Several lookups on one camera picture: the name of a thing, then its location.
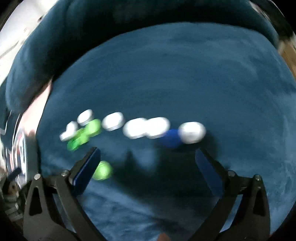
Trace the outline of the green bottle cap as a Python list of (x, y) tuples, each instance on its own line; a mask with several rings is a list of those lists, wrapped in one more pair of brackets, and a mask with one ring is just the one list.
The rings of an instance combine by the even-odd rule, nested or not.
[(112, 166), (107, 161), (100, 161), (92, 178), (96, 181), (106, 180), (111, 177), (112, 172)]
[(84, 128), (86, 135), (94, 137), (101, 133), (101, 120), (93, 119)]
[(89, 135), (86, 132), (85, 128), (80, 128), (76, 133), (75, 136), (68, 141), (67, 149), (69, 151), (77, 150), (81, 145), (86, 144), (89, 141)]

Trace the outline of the blue bottle cap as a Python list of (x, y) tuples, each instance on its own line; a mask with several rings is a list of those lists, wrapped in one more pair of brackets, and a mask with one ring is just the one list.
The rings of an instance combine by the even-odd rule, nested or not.
[(178, 134), (178, 130), (170, 129), (168, 130), (161, 138), (161, 144), (169, 149), (177, 149), (179, 148), (183, 142)]

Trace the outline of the white bottle cap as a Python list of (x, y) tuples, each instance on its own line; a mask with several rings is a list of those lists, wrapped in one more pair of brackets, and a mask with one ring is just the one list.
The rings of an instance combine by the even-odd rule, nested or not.
[(135, 118), (123, 126), (122, 132), (129, 139), (144, 137), (147, 129), (147, 119)]
[(81, 114), (79, 114), (77, 118), (77, 123), (80, 126), (85, 126), (92, 120), (93, 120), (93, 111), (91, 109), (87, 109), (83, 111)]
[(206, 128), (199, 122), (191, 121), (182, 123), (178, 128), (178, 134), (183, 143), (196, 144), (205, 137)]
[(102, 120), (102, 127), (107, 131), (114, 131), (121, 128), (125, 123), (125, 118), (121, 112), (107, 115)]
[(67, 124), (66, 130), (62, 132), (59, 136), (62, 142), (72, 139), (78, 130), (78, 124), (75, 121), (71, 121)]
[(150, 139), (160, 138), (170, 129), (170, 121), (165, 117), (150, 118), (145, 123), (145, 136)]

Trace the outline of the dark blue velvet blanket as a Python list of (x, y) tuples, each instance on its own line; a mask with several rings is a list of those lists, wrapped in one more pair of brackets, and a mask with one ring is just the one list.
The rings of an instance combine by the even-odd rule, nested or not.
[[(91, 147), (113, 167), (80, 202), (108, 240), (187, 240), (213, 210), (195, 162), (202, 148), (239, 176), (260, 175), (275, 240), (295, 240), (295, 79), (273, 25), (252, 1), (57, 1), (16, 54), (1, 87), (1, 129), (47, 83), (37, 127), (44, 175), (71, 168)], [(160, 138), (104, 131), (71, 152), (59, 135), (91, 109), (165, 117), (171, 129), (196, 121), (203, 140), (164, 147)]]

